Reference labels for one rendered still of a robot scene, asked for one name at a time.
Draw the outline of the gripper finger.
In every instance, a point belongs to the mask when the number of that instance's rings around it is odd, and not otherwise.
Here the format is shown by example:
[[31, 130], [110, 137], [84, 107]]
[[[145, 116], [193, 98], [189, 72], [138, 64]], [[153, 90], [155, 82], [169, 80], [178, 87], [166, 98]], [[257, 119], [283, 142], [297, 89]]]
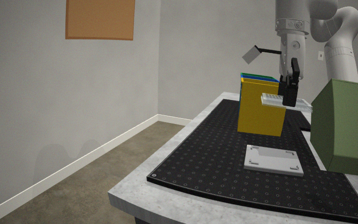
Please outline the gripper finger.
[[295, 107], [297, 93], [298, 93], [298, 82], [299, 82], [299, 75], [300, 69], [297, 62], [297, 58], [292, 58], [291, 60], [293, 75], [288, 74], [286, 76], [286, 87], [284, 88], [283, 94], [283, 106]]
[[279, 96], [283, 96], [285, 87], [286, 87], [286, 77], [281, 75], [280, 76], [279, 89], [278, 89], [278, 95]]

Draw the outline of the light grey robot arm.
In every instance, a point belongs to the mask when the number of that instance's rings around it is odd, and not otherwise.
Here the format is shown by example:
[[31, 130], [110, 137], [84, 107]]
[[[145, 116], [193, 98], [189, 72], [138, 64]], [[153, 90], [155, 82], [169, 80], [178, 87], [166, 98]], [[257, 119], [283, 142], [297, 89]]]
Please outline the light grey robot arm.
[[[275, 0], [275, 31], [309, 34], [317, 42], [326, 42], [324, 54], [328, 82], [331, 78], [358, 83], [352, 42], [358, 34], [358, 10], [338, 8], [338, 0]], [[242, 58], [250, 64], [262, 52], [254, 45]]]

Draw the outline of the yellow open-top bin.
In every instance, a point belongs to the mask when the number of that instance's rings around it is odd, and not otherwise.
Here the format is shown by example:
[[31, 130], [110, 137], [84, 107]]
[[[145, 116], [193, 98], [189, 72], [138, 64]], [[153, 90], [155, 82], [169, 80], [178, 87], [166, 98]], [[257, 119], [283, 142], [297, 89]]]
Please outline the yellow open-top bin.
[[281, 136], [285, 111], [264, 106], [262, 93], [278, 95], [277, 82], [241, 78], [242, 92], [237, 132]]

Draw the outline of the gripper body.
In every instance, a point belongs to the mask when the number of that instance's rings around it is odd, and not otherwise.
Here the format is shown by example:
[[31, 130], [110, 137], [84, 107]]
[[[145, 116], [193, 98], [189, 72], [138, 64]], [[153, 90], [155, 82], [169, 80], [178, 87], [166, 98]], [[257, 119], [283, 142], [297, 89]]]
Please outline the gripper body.
[[307, 39], [307, 36], [294, 32], [277, 32], [277, 36], [281, 37], [279, 73], [286, 77], [288, 71], [288, 74], [292, 75], [291, 60], [297, 58], [300, 69], [299, 79], [303, 79], [306, 53], [305, 39]]

